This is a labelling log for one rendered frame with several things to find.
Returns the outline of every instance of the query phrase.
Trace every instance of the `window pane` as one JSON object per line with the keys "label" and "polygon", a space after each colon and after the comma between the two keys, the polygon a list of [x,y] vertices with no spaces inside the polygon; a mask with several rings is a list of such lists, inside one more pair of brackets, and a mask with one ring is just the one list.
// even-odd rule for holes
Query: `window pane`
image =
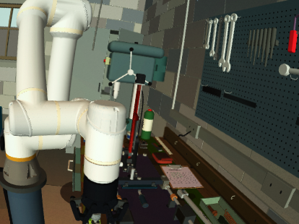
{"label": "window pane", "polygon": [[5,56],[7,46],[7,30],[0,30],[0,56]]}
{"label": "window pane", "polygon": [[11,8],[0,8],[0,27],[8,27]]}
{"label": "window pane", "polygon": [[17,37],[19,34],[19,30],[10,30],[9,31],[9,45],[7,49],[8,57],[16,57],[17,56]]}
{"label": "window pane", "polygon": [[17,14],[19,13],[20,9],[13,9],[12,11],[12,23],[10,27],[17,27]]}

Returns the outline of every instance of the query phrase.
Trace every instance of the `paper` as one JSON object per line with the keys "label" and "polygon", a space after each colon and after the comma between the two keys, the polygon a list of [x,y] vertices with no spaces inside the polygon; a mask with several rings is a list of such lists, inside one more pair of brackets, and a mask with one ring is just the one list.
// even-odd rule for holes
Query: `paper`
{"label": "paper", "polygon": [[197,180],[189,167],[182,167],[180,170],[172,170],[170,167],[161,166],[164,174],[168,177],[172,188],[201,188],[202,184]]}

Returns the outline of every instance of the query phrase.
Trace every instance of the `green bottle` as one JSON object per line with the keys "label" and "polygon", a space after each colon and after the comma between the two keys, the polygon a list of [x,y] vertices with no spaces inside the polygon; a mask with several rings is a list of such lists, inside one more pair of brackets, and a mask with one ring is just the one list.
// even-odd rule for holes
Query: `green bottle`
{"label": "green bottle", "polygon": [[144,113],[142,135],[141,135],[141,138],[143,140],[150,139],[152,133],[152,123],[154,122],[154,115],[155,113],[151,109],[145,111]]}

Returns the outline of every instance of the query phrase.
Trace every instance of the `bottle label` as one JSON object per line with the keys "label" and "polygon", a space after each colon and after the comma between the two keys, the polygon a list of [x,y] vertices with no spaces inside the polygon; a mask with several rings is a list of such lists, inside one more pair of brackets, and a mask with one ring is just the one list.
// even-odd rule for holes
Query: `bottle label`
{"label": "bottle label", "polygon": [[151,132],[153,122],[154,122],[154,120],[143,119],[142,131]]}

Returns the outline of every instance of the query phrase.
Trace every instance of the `window frame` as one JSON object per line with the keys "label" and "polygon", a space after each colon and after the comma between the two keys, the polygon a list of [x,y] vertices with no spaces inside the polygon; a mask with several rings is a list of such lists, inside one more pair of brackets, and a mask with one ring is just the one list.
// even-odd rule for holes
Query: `window frame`
{"label": "window frame", "polygon": [[[9,42],[9,32],[10,30],[19,30],[18,27],[10,27],[12,23],[12,12],[14,9],[19,9],[22,5],[21,4],[0,4],[0,8],[10,8],[10,15],[9,15],[9,26],[8,27],[0,27],[0,30],[8,30],[7,37],[6,37],[6,45],[5,45],[5,55],[7,55],[7,49],[8,49],[8,42]],[[11,56],[0,56],[0,60],[12,60],[16,61],[17,57],[11,57]]]}

